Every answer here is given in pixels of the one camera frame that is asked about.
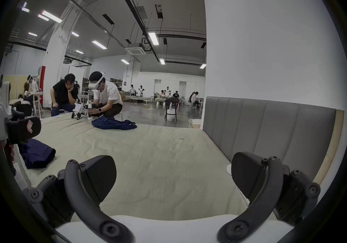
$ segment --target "gray upholstered headboard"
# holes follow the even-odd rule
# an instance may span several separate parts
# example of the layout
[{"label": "gray upholstered headboard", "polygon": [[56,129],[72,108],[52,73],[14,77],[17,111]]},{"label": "gray upholstered headboard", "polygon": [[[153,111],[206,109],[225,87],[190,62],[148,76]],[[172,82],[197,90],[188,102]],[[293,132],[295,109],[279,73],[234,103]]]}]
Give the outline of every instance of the gray upholstered headboard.
[{"label": "gray upholstered headboard", "polygon": [[237,152],[275,155],[313,180],[327,153],[335,113],[305,104],[207,97],[203,130],[230,161]]}]

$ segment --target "ceiling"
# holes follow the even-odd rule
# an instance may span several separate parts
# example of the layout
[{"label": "ceiling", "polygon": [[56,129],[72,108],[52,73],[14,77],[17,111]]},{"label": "ceiling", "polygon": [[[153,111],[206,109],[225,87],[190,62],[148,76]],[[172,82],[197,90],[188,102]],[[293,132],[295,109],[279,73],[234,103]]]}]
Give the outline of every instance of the ceiling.
[{"label": "ceiling", "polygon": [[[24,0],[30,12],[21,12],[14,27],[14,36],[24,39],[27,33],[33,32],[38,36],[36,42],[47,45],[53,28],[52,20],[44,21],[37,17],[42,10],[60,16],[68,5],[68,0]],[[157,34],[176,34],[185,36],[206,38],[206,21],[204,0],[133,0],[135,5],[143,6],[148,19],[143,22],[149,31]],[[158,19],[156,4],[161,4],[163,19]],[[135,21],[133,14],[127,6],[125,0],[83,0],[81,6],[93,16],[103,27],[112,33],[124,46],[128,45],[126,39],[132,43],[141,42],[142,32]],[[111,25],[104,19],[103,14],[107,14],[115,23]],[[87,16],[81,14],[76,23],[74,32],[79,37],[71,36],[69,50],[81,50],[86,58],[99,58],[104,56],[123,55],[126,50],[115,40],[104,33]],[[106,50],[96,47],[92,40],[97,40],[107,46]],[[201,48],[202,40],[187,38],[167,38],[167,46],[163,45],[163,38],[160,38],[159,46],[155,46],[158,55],[176,55],[184,57],[188,62],[203,61]]]}]

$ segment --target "dark pants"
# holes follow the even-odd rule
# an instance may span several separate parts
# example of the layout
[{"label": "dark pants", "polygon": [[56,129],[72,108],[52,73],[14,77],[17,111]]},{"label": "dark pants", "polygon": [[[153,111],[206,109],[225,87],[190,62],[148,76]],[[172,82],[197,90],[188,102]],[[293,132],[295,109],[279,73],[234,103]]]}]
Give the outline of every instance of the dark pants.
[{"label": "dark pants", "polygon": [[195,102],[194,102],[194,106],[196,106],[198,109],[200,109],[200,102],[195,101]]},{"label": "dark pants", "polygon": [[[100,103],[98,108],[101,108],[105,106],[104,104]],[[101,115],[103,115],[105,118],[109,119],[111,117],[114,117],[115,115],[118,115],[120,113],[120,111],[122,110],[123,105],[120,103],[116,103],[112,105],[112,108],[110,110],[107,110],[105,112],[102,112],[100,114],[95,114],[93,115],[94,117],[99,117]]]},{"label": "dark pants", "polygon": [[29,95],[27,98],[25,98],[25,100],[30,102],[31,108],[33,109],[34,108],[34,105],[33,105],[34,96]]},{"label": "dark pants", "polygon": [[52,111],[51,111],[51,117],[54,117],[56,115],[59,115],[59,110],[63,109],[67,112],[72,112],[72,110],[75,108],[75,105],[68,103],[58,103],[58,108],[53,107],[52,104]]}]

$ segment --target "white plastic bag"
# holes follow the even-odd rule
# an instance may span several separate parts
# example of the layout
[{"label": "white plastic bag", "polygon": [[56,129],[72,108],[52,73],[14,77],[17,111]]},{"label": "white plastic bag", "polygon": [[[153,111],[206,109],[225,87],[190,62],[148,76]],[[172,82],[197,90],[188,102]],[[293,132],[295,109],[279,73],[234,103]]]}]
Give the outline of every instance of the white plastic bag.
[{"label": "white plastic bag", "polygon": [[168,121],[174,121],[176,120],[175,118],[175,109],[168,109],[168,114],[173,114],[173,115],[167,115],[167,120]]}]

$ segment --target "black shorts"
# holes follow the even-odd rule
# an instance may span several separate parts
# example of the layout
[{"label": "black shorts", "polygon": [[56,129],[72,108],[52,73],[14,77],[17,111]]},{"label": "black shorts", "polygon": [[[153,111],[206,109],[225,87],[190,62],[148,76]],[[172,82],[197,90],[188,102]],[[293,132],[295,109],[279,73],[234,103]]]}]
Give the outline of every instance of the black shorts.
[{"label": "black shorts", "polygon": [[[101,108],[105,106],[104,104],[100,103],[98,108]],[[100,114],[93,115],[95,117],[99,117],[101,115],[105,116],[105,118],[109,119],[111,117],[114,117],[115,115],[118,115],[120,111],[122,110],[123,105],[120,103],[116,103],[112,105],[112,108],[110,110],[107,110],[105,112],[102,112]]]}]

